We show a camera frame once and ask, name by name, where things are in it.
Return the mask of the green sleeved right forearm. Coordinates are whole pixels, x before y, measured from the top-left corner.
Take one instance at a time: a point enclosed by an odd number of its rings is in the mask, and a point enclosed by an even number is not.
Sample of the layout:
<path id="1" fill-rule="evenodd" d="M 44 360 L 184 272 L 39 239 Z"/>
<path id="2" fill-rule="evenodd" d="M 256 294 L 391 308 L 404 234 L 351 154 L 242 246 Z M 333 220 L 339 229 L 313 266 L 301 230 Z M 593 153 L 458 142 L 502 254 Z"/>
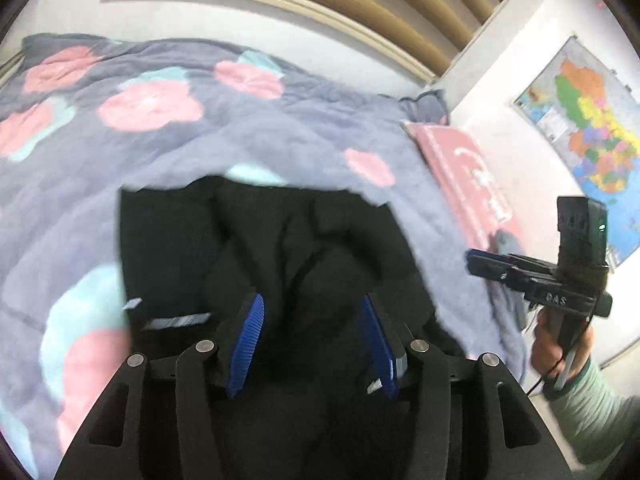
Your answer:
<path id="1" fill-rule="evenodd" d="M 562 389 L 546 382 L 544 397 L 583 465 L 608 460 L 639 430 L 638 396 L 615 393 L 591 359 Z"/>

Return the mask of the person right hand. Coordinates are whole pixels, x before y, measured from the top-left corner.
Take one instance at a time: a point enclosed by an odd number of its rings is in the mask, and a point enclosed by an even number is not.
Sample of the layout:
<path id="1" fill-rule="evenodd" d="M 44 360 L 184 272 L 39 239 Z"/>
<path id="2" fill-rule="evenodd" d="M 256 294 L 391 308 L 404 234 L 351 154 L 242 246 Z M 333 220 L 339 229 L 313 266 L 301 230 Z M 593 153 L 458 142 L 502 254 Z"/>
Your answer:
<path id="1" fill-rule="evenodd" d="M 549 401 L 558 400 L 579 382 L 585 375 L 585 368 L 590 363 L 590 354 L 593 346 L 594 330 L 588 325 L 582 339 L 576 347 L 574 362 L 567 374 L 567 381 L 562 389 L 555 388 L 556 378 L 565 368 L 565 360 L 562 357 L 563 350 L 556 342 L 555 336 L 550 330 L 551 310 L 544 307 L 537 316 L 537 325 L 534 330 L 535 339 L 530 354 L 530 364 L 540 376 L 544 376 L 544 397 Z"/>

